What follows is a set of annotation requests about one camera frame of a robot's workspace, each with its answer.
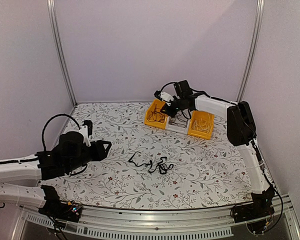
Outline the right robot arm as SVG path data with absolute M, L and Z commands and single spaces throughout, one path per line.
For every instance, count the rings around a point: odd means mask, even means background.
M 172 82 L 172 85 L 175 95 L 163 89 L 154 93 L 158 100 L 164 102 L 162 113 L 174 117 L 183 110 L 200 111 L 226 120 L 227 139 L 239 151 L 251 182 L 252 203 L 235 206 L 232 209 L 234 216 L 246 220 L 273 214 L 275 189 L 265 174 L 265 162 L 259 150 L 256 125 L 249 104 L 210 96 L 203 90 L 191 88 L 187 80 Z

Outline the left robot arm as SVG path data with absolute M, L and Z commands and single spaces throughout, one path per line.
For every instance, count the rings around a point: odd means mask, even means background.
M 20 186 L 16 181 L 52 180 L 71 175 L 89 162 L 107 158 L 110 141 L 90 141 L 86 133 L 70 131 L 59 137 L 52 150 L 26 157 L 0 160 L 0 203 L 21 204 L 45 209 L 53 216 L 64 213 L 64 205 L 52 186 Z

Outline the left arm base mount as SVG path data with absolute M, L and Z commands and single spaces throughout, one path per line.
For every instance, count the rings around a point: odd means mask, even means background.
M 78 223 L 82 214 L 82 204 L 74 200 L 62 202 L 54 187 L 42 185 L 45 204 L 38 209 L 38 212 L 53 219 L 60 219 Z

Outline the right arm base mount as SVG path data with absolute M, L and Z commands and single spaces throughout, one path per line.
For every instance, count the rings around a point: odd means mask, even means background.
M 238 204 L 233 206 L 230 210 L 230 216 L 234 219 L 235 223 L 241 223 L 270 216 L 270 220 L 266 220 L 264 218 L 263 220 L 247 224 L 247 228 L 252 234 L 264 234 L 270 229 L 272 215 L 275 213 L 272 204 L 272 199 L 274 196 L 275 191 L 272 187 L 266 191 L 263 191 L 261 194 L 251 193 L 252 203 Z

